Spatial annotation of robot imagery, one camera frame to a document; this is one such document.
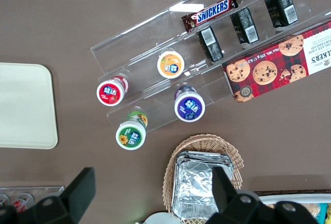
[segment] sunflower image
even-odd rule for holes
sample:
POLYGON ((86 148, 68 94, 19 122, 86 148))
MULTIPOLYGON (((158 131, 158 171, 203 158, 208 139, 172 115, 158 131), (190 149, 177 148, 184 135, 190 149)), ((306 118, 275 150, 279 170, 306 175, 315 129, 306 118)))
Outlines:
POLYGON ((138 117, 147 125, 147 117, 144 114, 138 114, 138 117))
POLYGON ((125 135, 120 135, 119 140, 123 145, 126 145, 128 143, 128 138, 125 135))

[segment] cookie box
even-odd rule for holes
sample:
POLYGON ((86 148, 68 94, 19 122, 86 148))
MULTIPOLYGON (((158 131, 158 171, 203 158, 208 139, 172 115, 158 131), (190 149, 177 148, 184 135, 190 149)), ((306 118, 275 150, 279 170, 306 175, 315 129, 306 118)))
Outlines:
POLYGON ((223 64, 238 102, 331 66, 331 19, 223 64))

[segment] brown table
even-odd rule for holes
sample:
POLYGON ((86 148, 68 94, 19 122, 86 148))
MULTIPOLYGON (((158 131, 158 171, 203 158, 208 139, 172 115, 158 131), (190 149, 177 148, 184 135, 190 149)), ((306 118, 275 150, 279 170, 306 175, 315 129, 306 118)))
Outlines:
MULTIPOLYGON (((95 95, 102 72, 90 47, 178 1, 0 0, 0 61, 51 70, 59 137, 49 151, 0 149, 0 186, 68 185, 95 167, 97 195, 81 223, 133 223, 164 210, 163 176, 176 146, 209 132, 239 150, 245 189, 330 188, 329 69, 244 104, 228 97, 197 123, 149 133, 137 151, 116 144, 95 95)), ((330 7, 311 0, 314 11, 330 7)))

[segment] snickers bar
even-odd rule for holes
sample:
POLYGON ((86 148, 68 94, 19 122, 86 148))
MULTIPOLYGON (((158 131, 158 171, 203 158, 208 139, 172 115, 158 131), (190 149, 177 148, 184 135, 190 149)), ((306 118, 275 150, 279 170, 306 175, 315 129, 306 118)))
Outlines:
POLYGON ((184 22, 186 31, 190 32, 192 28, 195 28, 196 26, 199 26, 237 7, 238 4, 236 0, 222 0, 197 13, 191 13, 183 16, 182 20, 184 22))

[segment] chocolate chip cookie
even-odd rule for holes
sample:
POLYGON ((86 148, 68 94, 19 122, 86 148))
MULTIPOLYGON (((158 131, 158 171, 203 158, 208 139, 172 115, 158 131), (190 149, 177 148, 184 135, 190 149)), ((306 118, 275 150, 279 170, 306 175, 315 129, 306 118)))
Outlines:
POLYGON ((233 94, 233 97, 234 99, 237 100, 237 102, 244 102, 244 101, 248 101, 252 98, 254 98, 253 94, 250 94, 248 97, 243 97, 241 94, 240 94, 240 91, 236 92, 233 94))
POLYGON ((283 79, 283 78, 285 78, 285 77, 287 77, 287 76, 290 76, 290 75, 291 75, 291 73, 289 72, 289 70, 285 69, 285 70, 281 73, 280 78, 283 79))
POLYGON ((259 85, 266 85, 273 82, 276 76, 277 67, 271 61, 262 61, 253 70, 253 79, 259 85))
POLYGON ((306 69, 302 65, 293 65, 291 66, 291 79, 290 83, 299 80, 301 78, 304 78, 307 75, 306 69))
POLYGON ((246 60, 241 59, 227 66, 227 74, 231 81, 241 82, 245 80, 250 73, 250 66, 246 60))
POLYGON ((279 51, 285 56, 294 56, 304 47, 304 37, 297 35, 278 44, 279 51))

